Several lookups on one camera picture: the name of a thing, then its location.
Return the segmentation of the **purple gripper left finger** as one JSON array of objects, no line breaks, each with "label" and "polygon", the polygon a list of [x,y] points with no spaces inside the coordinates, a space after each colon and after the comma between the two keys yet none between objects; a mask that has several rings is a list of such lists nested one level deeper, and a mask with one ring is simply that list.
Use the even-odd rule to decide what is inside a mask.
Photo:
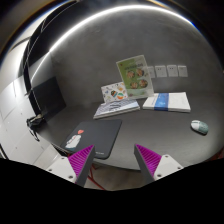
[{"label": "purple gripper left finger", "polygon": [[47,171],[83,187],[95,157],[95,147],[90,145],[69,157],[56,159]]}]

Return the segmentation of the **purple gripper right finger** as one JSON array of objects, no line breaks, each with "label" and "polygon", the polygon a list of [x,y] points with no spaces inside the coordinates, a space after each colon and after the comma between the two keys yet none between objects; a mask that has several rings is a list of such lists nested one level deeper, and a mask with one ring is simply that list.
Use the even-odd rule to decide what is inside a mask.
[{"label": "purple gripper right finger", "polygon": [[146,184],[183,169],[170,155],[160,155],[139,144],[134,145],[134,155]]}]

